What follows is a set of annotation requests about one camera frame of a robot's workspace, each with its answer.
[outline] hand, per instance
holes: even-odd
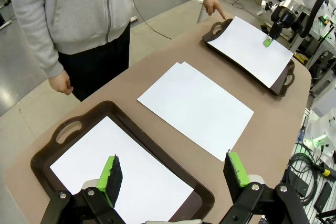
[[[50,86],[57,92],[70,95],[74,90],[70,84],[70,78],[68,74],[63,70],[58,76],[49,78]]]
[[[217,10],[222,18],[225,19],[224,12],[218,0],[204,0],[203,5],[205,6],[205,10],[209,16]]]

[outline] tray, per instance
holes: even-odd
[[[106,116],[114,121],[153,157],[194,189],[170,221],[203,219],[214,205],[215,199],[213,194],[163,151],[111,101],[103,101],[86,114],[70,118],[62,123],[55,130],[49,143],[31,159],[31,169],[48,196],[51,196],[55,190],[66,189],[50,169],[50,166]],[[56,139],[59,133],[65,127],[75,122],[80,122],[82,124],[81,129],[69,134],[63,143],[57,143]]]
[[[232,64],[239,67],[245,73],[250,75],[253,79],[257,80],[257,82],[263,85],[272,94],[277,95],[279,97],[284,97],[286,95],[288,88],[293,84],[294,79],[295,79],[295,76],[294,76],[295,64],[292,60],[288,62],[287,66],[285,67],[285,69],[283,70],[279,78],[275,81],[275,83],[270,88],[268,88],[261,81],[259,81],[253,74],[247,71],[243,66],[241,66],[240,64],[235,62],[233,59],[231,59],[230,57],[228,57],[227,55],[225,55],[224,53],[222,53],[221,51],[219,51],[218,49],[216,49],[215,47],[209,44],[210,41],[218,38],[225,31],[225,29],[230,25],[231,21],[232,19],[227,19],[224,22],[215,23],[212,26],[211,30],[206,35],[203,36],[203,41],[205,42],[205,45],[211,50],[218,53],[223,58],[230,61]]]

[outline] stack of paper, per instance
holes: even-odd
[[[126,223],[168,221],[193,191],[108,117],[50,168],[76,194],[84,182],[100,177],[108,157],[115,154],[123,175],[115,209]]]
[[[293,53],[277,41],[269,47],[267,35],[235,17],[227,29],[209,44],[233,59],[270,88],[279,78]]]
[[[186,62],[176,63],[138,101],[221,161],[253,115]]]

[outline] paper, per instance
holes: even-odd
[[[138,101],[221,161],[253,115],[186,62],[176,63]]]
[[[235,17],[227,29],[209,44],[233,59],[270,88],[279,78],[293,53],[277,41],[269,47],[267,35]]]
[[[100,177],[108,157],[115,154],[123,173],[115,209],[126,223],[168,221],[193,191],[108,117],[50,168],[76,194],[84,182]]]

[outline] screw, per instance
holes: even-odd
[[[65,198],[67,197],[67,195],[66,195],[65,193],[61,193],[61,194],[59,195],[59,197],[60,197],[61,199],[65,199]]]
[[[280,191],[283,192],[283,193],[287,192],[287,187],[286,186],[281,186]]]
[[[89,191],[88,191],[88,195],[89,195],[89,196],[92,196],[92,195],[94,195],[94,194],[95,194],[95,192],[94,192],[93,190],[89,190]]]
[[[257,184],[252,185],[252,190],[254,191],[259,190],[259,186]]]

